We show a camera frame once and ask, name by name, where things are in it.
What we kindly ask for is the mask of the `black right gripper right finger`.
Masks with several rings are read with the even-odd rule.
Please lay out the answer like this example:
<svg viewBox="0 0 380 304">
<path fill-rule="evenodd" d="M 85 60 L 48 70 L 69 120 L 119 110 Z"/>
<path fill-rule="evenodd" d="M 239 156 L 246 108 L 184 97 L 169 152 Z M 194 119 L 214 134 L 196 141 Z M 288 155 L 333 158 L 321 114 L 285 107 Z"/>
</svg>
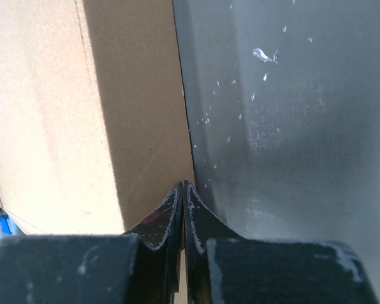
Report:
<svg viewBox="0 0 380 304">
<path fill-rule="evenodd" d="M 246 239 L 183 187 L 189 303 L 376 303 L 344 243 Z"/>
</svg>

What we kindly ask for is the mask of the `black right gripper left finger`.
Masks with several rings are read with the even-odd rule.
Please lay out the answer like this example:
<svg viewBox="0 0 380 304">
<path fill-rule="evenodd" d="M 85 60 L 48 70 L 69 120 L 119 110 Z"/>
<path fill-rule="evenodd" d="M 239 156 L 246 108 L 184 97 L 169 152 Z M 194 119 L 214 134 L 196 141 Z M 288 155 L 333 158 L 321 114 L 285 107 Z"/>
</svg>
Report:
<svg viewBox="0 0 380 304">
<path fill-rule="evenodd" d="M 179 290 L 182 183 L 121 235 L 0 240 L 0 303 L 173 303 Z"/>
</svg>

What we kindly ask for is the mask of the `brown cardboard box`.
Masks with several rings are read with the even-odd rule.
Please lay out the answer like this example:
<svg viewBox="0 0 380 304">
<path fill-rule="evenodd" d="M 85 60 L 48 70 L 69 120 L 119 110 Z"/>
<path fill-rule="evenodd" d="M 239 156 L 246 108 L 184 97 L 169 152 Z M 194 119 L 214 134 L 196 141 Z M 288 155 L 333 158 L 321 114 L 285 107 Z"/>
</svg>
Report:
<svg viewBox="0 0 380 304">
<path fill-rule="evenodd" d="M 0 207 L 121 235 L 193 178 L 171 1 L 0 1 Z"/>
</svg>

